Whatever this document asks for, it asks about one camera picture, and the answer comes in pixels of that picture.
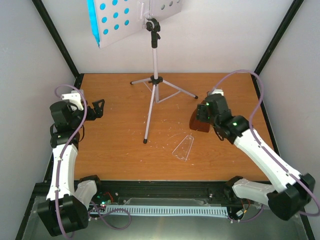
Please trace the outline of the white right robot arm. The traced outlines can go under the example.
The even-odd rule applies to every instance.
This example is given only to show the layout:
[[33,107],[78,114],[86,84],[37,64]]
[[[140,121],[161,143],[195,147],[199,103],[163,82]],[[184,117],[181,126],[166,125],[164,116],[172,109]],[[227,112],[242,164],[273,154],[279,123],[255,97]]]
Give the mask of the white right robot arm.
[[241,176],[230,179],[224,194],[229,201],[248,199],[263,204],[288,221],[312,199],[316,184],[309,173],[301,174],[270,148],[242,115],[234,116],[221,89],[208,92],[197,105],[197,121],[211,125],[220,141],[227,140],[245,153],[265,174],[269,184]]

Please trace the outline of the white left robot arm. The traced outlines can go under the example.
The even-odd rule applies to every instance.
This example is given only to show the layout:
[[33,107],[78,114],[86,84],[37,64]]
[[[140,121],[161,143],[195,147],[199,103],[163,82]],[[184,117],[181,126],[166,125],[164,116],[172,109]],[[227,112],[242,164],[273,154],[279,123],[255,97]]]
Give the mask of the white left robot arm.
[[79,142],[83,139],[80,128],[84,120],[101,118],[104,105],[105,100],[101,99],[85,106],[81,95],[73,90],[49,107],[54,121],[50,128],[52,179],[46,200],[38,205],[37,213],[52,237],[85,229],[91,200],[103,198],[104,188],[97,175],[81,178],[78,185],[74,176]]

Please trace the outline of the brown wooden metronome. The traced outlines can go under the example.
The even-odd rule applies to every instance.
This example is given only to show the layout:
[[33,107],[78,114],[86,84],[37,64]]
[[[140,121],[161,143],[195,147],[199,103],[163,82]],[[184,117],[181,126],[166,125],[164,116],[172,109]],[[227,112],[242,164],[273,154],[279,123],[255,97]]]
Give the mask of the brown wooden metronome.
[[189,129],[193,131],[209,133],[210,124],[197,120],[196,115],[197,115],[197,110],[194,110],[189,120]]

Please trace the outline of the clear plastic metronome cover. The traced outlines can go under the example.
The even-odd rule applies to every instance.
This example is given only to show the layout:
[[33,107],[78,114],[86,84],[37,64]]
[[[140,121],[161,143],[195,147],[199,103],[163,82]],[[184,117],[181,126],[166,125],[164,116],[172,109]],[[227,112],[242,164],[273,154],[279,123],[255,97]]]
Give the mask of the clear plastic metronome cover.
[[179,160],[187,161],[194,143],[194,137],[187,135],[173,150],[172,155]]

